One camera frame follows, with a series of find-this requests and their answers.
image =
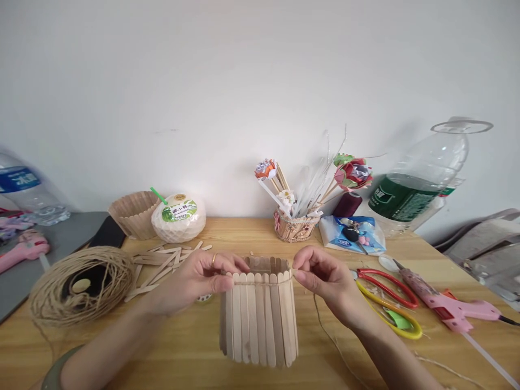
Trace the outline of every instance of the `green straw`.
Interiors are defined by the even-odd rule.
[[[157,192],[154,187],[150,187],[150,190],[152,190],[153,193],[155,195],[157,195],[157,197],[161,200],[161,202],[163,202],[165,205],[168,204],[168,202],[164,200],[164,198],[161,196],[161,194],[159,192]]]

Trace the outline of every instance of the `gray table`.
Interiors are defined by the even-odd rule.
[[[108,217],[105,211],[72,213],[66,221],[54,226],[35,226],[50,244],[47,259],[50,265],[87,244]],[[11,240],[2,247],[4,254],[17,244]],[[29,296],[34,283],[43,275],[39,260],[24,260],[0,274],[0,323],[15,311]]]

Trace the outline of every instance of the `plastic water bottle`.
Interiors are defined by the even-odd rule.
[[[0,194],[22,211],[29,211],[32,222],[51,226],[70,217],[70,212],[52,195],[38,177],[17,159],[0,153]]]
[[[368,202],[386,237],[409,228],[462,169],[469,153],[467,134],[493,127],[489,122],[452,117],[431,128],[436,134],[418,142],[388,172]]]

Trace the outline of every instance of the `jute twine ball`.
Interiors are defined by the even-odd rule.
[[[111,311],[132,287],[129,254],[112,246],[95,246],[54,264],[29,296],[38,326],[71,327]]]

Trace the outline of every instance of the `small wooden basket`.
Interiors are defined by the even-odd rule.
[[[285,242],[306,241],[313,233],[320,217],[302,217],[289,219],[280,209],[273,214],[275,232],[278,238]]]
[[[298,356],[293,274],[287,260],[247,257],[249,274],[220,296],[220,349],[236,362],[290,367]]]

